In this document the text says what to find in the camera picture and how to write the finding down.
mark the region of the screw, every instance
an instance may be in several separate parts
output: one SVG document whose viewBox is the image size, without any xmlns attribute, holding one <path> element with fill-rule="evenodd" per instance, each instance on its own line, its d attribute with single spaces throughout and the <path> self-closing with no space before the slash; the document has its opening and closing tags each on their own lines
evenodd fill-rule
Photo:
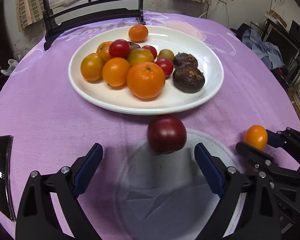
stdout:
<svg viewBox="0 0 300 240">
<path fill-rule="evenodd" d="M 65 167 L 62 167 L 62 168 L 61 168 L 61 173 L 63 173 L 63 174 L 66 174 L 66 173 L 68 173 L 68 172 L 69 172 L 69 170 L 70 170 L 70 168 L 69 168 L 69 167 L 67 167 L 67 166 L 65 166 Z"/>
<path fill-rule="evenodd" d="M 266 175 L 265 172 L 260 171 L 260 172 L 259 172 L 259 176 L 260 176 L 261 178 L 265 178 L 267 175 Z"/>
<path fill-rule="evenodd" d="M 31 172 L 30 176 L 32 178 L 35 178 L 36 176 L 38 176 L 38 172 L 37 171 L 33 171 L 33 172 Z"/>
<path fill-rule="evenodd" d="M 236 168 L 235 167 L 232 167 L 232 166 L 230 166 L 230 167 L 228 167 L 228 172 L 230 172 L 231 174 L 234 174 L 234 173 L 236 173 Z"/>
</svg>

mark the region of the red apple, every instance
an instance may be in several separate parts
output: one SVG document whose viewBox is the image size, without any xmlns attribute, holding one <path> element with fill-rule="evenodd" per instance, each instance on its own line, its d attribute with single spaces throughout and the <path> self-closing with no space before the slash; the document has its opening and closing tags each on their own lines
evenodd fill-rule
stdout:
<svg viewBox="0 0 300 240">
<path fill-rule="evenodd" d="M 158 154 L 181 150 L 187 141 L 183 123 L 171 115 L 160 115 L 148 126 L 147 138 L 150 147 Z"/>
<path fill-rule="evenodd" d="M 149 50 L 150 53 L 152 54 L 152 56 L 153 56 L 154 59 L 157 57 L 158 52 L 157 52 L 157 50 L 155 49 L 155 47 L 152 47 L 152 46 L 150 46 L 150 45 L 146 45 L 146 46 L 143 46 L 142 48 L 143 48 L 143 49 Z"/>
<path fill-rule="evenodd" d="M 171 60 L 168 60 L 166 58 L 158 59 L 155 62 L 160 68 L 162 68 L 164 74 L 166 75 L 166 78 L 169 77 L 172 74 L 173 71 L 173 63 Z"/>
</svg>

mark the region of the purple tablecloth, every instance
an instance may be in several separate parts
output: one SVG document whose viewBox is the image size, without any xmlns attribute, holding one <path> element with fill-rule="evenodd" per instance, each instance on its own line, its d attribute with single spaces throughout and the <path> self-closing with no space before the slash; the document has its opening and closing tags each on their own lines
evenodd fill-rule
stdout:
<svg viewBox="0 0 300 240">
<path fill-rule="evenodd" d="M 218 94 L 196 109 L 175 114 L 187 129 L 211 135 L 233 153 L 244 131 L 254 124 L 272 131 L 287 126 L 300 131 L 300 122 L 285 91 L 231 31 L 213 21 L 175 14 L 145 12 L 145 21 L 202 40 L 223 64 L 225 79 Z M 10 182 L 16 212 L 31 171 L 55 173 L 84 156 L 98 142 L 103 146 L 104 159 L 79 202 L 104 240 L 129 239 L 115 215 L 116 183 L 128 153 L 146 138 L 152 117 L 114 113 L 85 101 L 71 87 L 67 70 L 72 54 L 88 39 L 134 23 L 134 19 L 117 19 L 78 27 L 62 34 L 48 51 L 44 51 L 42 40 L 3 87 L 0 136 L 14 136 Z M 298 168 L 281 149 L 271 148 L 268 152 L 280 166 Z M 0 222 L 15 235 L 15 223 L 1 213 Z"/>
</svg>

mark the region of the orange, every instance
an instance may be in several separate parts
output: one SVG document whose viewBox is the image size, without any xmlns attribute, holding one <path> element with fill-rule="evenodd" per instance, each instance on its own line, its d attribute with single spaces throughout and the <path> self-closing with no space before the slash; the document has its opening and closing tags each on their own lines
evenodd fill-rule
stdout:
<svg viewBox="0 0 300 240">
<path fill-rule="evenodd" d="M 133 49 L 127 57 L 130 66 L 137 65 L 142 62 L 154 62 L 153 55 L 147 49 Z"/>
<path fill-rule="evenodd" d="M 162 91 L 166 78 L 162 68 L 153 62 L 143 62 L 130 68 L 127 85 L 141 99 L 154 98 Z"/>
<path fill-rule="evenodd" d="M 97 81 L 102 77 L 103 60 L 97 53 L 91 53 L 83 59 L 80 66 L 82 76 L 88 81 Z"/>
<path fill-rule="evenodd" d="M 244 135 L 243 141 L 260 151 L 263 151 L 268 142 L 266 129 L 260 125 L 252 125 Z"/>
<path fill-rule="evenodd" d="M 107 62 L 109 59 L 111 59 L 110 53 L 109 53 L 109 47 L 111 45 L 112 41 L 106 41 L 99 45 L 97 49 L 97 53 L 101 56 L 104 62 Z"/>
<path fill-rule="evenodd" d="M 106 62 L 102 70 L 103 80 L 112 87 L 125 84 L 130 64 L 124 58 L 114 57 Z"/>
<path fill-rule="evenodd" d="M 129 38 L 133 42 L 142 42 L 148 37 L 148 29 L 142 24 L 134 25 L 129 30 Z"/>
</svg>

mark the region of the blue cloth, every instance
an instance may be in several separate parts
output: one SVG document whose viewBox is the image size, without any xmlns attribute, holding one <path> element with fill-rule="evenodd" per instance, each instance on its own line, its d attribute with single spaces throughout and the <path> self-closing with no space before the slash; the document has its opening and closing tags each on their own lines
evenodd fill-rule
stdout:
<svg viewBox="0 0 300 240">
<path fill-rule="evenodd" d="M 242 43 L 251 49 L 268 69 L 282 68 L 283 61 L 279 48 L 270 42 L 263 43 L 255 30 L 247 29 L 242 36 Z"/>
</svg>

